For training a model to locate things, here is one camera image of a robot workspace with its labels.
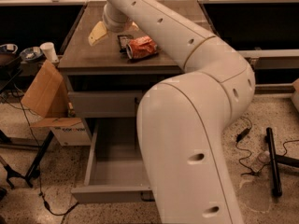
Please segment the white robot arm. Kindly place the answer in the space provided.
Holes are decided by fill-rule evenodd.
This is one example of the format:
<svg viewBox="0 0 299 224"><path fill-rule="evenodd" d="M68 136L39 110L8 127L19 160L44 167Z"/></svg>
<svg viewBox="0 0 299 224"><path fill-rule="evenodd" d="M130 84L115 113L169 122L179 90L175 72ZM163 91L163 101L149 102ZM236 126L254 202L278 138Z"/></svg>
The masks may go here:
<svg viewBox="0 0 299 224"><path fill-rule="evenodd" d="M141 99L137 136L162 222L244 224L221 144L255 90L249 63L205 28L155 0L107 0L109 31L134 21L182 73Z"/></svg>

